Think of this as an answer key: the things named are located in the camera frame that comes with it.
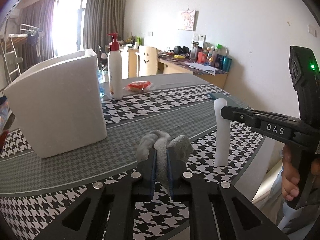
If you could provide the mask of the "right hand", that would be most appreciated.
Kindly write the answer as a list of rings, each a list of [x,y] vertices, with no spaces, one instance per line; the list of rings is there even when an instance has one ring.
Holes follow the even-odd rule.
[[[311,164],[311,173],[315,176],[313,187],[319,189],[319,158]],[[283,170],[281,172],[281,192],[287,201],[292,201],[299,195],[298,183],[300,175],[291,164],[291,150],[288,145],[283,147]]]

